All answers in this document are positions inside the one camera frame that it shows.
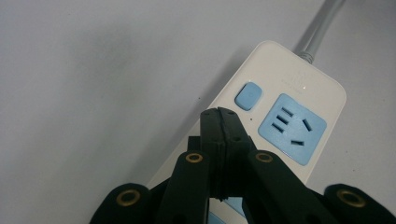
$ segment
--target black plastic part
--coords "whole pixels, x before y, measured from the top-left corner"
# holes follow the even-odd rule
[[[201,137],[200,136],[189,136],[187,150],[201,150]]]
[[[226,143],[224,140],[221,117],[215,108],[201,113],[201,150],[211,158],[210,164],[210,197],[220,200],[224,195],[224,177]]]
[[[209,196],[243,197],[249,224],[392,223],[395,216],[363,191],[347,185],[308,189],[274,153],[258,151],[238,116],[225,108],[201,114],[201,136],[189,137],[171,178],[148,190],[113,189],[91,224],[204,224]]]
[[[207,222],[209,164],[209,157],[202,151],[189,150],[178,157],[155,223]]]
[[[254,151],[247,162],[251,183],[245,197],[246,214],[257,214],[249,209],[260,207],[270,223],[338,223],[276,154]]]
[[[149,214],[149,199],[150,192],[146,187],[137,184],[121,185],[106,196],[90,223],[145,224]]]
[[[369,195],[344,184],[326,188],[324,198],[328,209],[350,224],[396,223],[396,217]]]
[[[238,115],[221,107],[201,113],[200,146],[213,161],[211,197],[220,200],[242,197],[247,183],[244,162],[248,153],[256,148]]]

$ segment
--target power strip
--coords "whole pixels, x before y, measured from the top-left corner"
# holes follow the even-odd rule
[[[306,183],[346,99],[338,82],[276,42],[265,41],[209,108],[236,112],[257,149],[276,153]],[[198,135],[199,120],[150,180],[149,188],[171,176],[178,155],[187,149],[188,137]],[[228,205],[211,200],[210,210],[212,224],[247,223],[240,200],[231,199]]]

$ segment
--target brass insert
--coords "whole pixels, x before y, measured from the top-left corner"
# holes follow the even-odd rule
[[[273,160],[273,158],[270,154],[260,152],[260,153],[256,154],[256,160],[262,161],[262,162],[271,162]]]
[[[200,162],[204,159],[204,157],[201,156],[201,154],[198,153],[190,153],[189,155],[186,156],[186,160],[192,163]]]
[[[352,207],[362,208],[366,205],[366,201],[364,201],[364,199],[360,195],[347,189],[339,189],[337,191],[337,197],[343,203],[346,203]]]
[[[129,196],[131,199],[125,200],[124,196]],[[139,191],[135,189],[127,189],[117,196],[117,204],[123,207],[131,206],[137,203],[140,199]]]

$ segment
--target white table surface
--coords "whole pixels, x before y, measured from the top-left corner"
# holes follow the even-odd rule
[[[295,50],[323,1],[0,2],[0,223],[88,223],[146,184],[263,40]],[[349,0],[314,65],[346,106],[308,187],[396,214],[396,2]]]

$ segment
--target power switch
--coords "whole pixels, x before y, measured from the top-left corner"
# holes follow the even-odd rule
[[[235,97],[235,103],[243,110],[249,111],[262,96],[262,88],[253,82],[249,82]]]

